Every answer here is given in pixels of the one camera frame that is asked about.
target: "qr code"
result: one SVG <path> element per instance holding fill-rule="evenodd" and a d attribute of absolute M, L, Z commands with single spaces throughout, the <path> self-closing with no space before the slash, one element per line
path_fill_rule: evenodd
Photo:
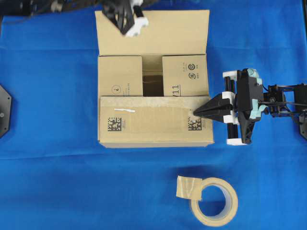
<path fill-rule="evenodd" d="M 120 117 L 109 117 L 107 120 L 108 131 L 121 131 L 121 118 Z"/>
<path fill-rule="evenodd" d="M 188 117 L 188 130 L 189 131 L 201 131 L 201 118 L 197 120 L 192 120 Z"/>

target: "white mark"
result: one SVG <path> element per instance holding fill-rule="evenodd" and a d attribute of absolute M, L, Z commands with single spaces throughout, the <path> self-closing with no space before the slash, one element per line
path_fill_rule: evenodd
<path fill-rule="evenodd" d="M 126 112 L 129 112 L 129 113 L 135 113 L 135 110 L 133 109 L 114 109 L 116 111 L 126 111 Z"/>

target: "screw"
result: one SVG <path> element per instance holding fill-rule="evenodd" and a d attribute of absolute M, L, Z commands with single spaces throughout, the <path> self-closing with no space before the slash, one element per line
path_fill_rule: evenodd
<path fill-rule="evenodd" d="M 270 102 L 275 102 L 275 101 L 276 101 L 275 97 L 270 97 Z"/>

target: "blue fabric surface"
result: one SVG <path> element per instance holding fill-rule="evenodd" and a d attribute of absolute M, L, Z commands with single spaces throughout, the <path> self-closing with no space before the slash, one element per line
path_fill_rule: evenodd
<path fill-rule="evenodd" d="M 236 189 L 237 215 L 221 229 L 306 229 L 307 141 L 291 119 L 264 116 L 244 147 L 227 146 L 216 122 L 207 148 L 98 144 L 95 9 L 3 25 L 0 84 L 13 105 L 0 139 L 0 229 L 206 229 L 175 197 L 177 175 Z M 223 71 L 246 67 L 264 85 L 307 82 L 300 0 L 163 0 L 152 9 L 211 11 L 211 96 L 224 89 Z M 214 212 L 223 202 L 211 195 Z"/>

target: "packing tape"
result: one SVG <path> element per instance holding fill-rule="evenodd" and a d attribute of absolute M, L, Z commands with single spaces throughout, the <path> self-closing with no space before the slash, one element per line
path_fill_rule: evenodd
<path fill-rule="evenodd" d="M 216 216 L 205 216 L 198 204 L 201 192 L 208 186 L 216 186 L 225 196 L 225 207 Z M 220 227 L 230 222 L 238 209 L 238 197 L 234 188 L 226 181 L 210 177 L 207 179 L 178 176 L 177 197 L 190 200 L 190 207 L 195 217 L 204 225 Z"/>

